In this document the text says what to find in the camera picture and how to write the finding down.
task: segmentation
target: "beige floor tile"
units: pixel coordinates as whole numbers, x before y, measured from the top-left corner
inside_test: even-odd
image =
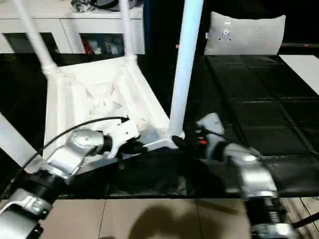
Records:
[[[310,214],[314,214],[319,212],[319,201],[314,198],[302,198],[302,201],[299,198],[288,198],[282,199],[283,204],[286,206],[288,211],[288,217],[291,222],[297,222],[303,218],[306,218]],[[319,222],[314,222],[317,229],[319,229]],[[315,239],[319,238],[319,233],[315,228],[314,224],[308,224],[302,228],[299,228],[299,233],[301,233],[304,238],[307,239]]]
[[[41,239],[98,239],[105,200],[57,200]]]
[[[195,200],[107,200],[100,237],[200,239]]]
[[[202,239],[249,239],[250,226],[239,199],[197,200]]]

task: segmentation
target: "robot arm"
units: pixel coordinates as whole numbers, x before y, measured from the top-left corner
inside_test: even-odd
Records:
[[[54,201],[71,182],[84,158],[104,151],[108,158],[117,155],[119,148],[138,138],[137,126],[131,121],[118,125],[103,135],[100,131],[80,128],[71,133],[66,143],[56,149],[46,163],[28,176],[0,209],[0,239],[37,239],[44,220]]]
[[[251,150],[225,140],[217,114],[206,115],[197,125],[195,138],[191,139],[191,144],[195,145],[193,152],[206,161],[223,161],[236,169],[252,238],[296,239],[292,226],[286,223],[286,210],[281,205],[273,177],[257,156]],[[191,147],[176,136],[173,141],[184,149]]]

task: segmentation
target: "black table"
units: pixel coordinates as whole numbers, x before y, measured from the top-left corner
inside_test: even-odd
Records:
[[[105,59],[61,54],[59,66]],[[175,58],[138,57],[138,64],[169,115]],[[0,54],[0,112],[35,148],[43,144],[46,79],[33,54]],[[184,129],[210,112],[225,134],[263,155],[281,197],[319,195],[319,96],[279,56],[195,59]],[[2,187],[18,169],[2,152]],[[234,169],[207,166],[179,150],[161,148],[76,176],[62,198],[238,197]]]

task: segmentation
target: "white cabinet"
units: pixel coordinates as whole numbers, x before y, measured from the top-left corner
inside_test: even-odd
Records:
[[[73,53],[87,53],[85,41],[95,41],[96,47],[105,53],[108,45],[116,45],[117,51],[124,48],[123,24],[121,19],[61,19],[65,34]],[[144,54],[144,31],[142,19],[131,19],[133,50]]]
[[[74,13],[70,0],[24,0],[50,52],[122,54],[120,12]],[[144,54],[143,6],[130,11],[133,50]],[[0,53],[33,52],[12,1],[0,3]]]
[[[59,19],[33,19],[49,51],[72,53]],[[20,19],[0,19],[0,53],[30,53],[33,49],[26,38]]]

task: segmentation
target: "white pole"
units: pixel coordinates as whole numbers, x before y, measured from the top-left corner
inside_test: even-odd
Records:
[[[169,135],[181,135],[203,0],[185,0],[171,102]]]
[[[120,10],[124,27],[124,48],[126,56],[134,56],[132,42],[132,28],[129,13],[129,0],[120,0]]]
[[[35,154],[34,148],[21,136],[21,134],[0,113],[0,148],[7,153],[19,166],[23,167],[31,156]],[[44,160],[38,155],[27,167],[26,172],[34,173]]]
[[[13,0],[13,3],[20,16],[21,23],[26,30],[29,41],[31,42],[32,47],[39,58],[42,70],[46,72],[55,69],[57,66],[52,60],[49,51],[43,42],[43,39],[36,30],[32,19],[27,12],[24,2],[22,0]]]

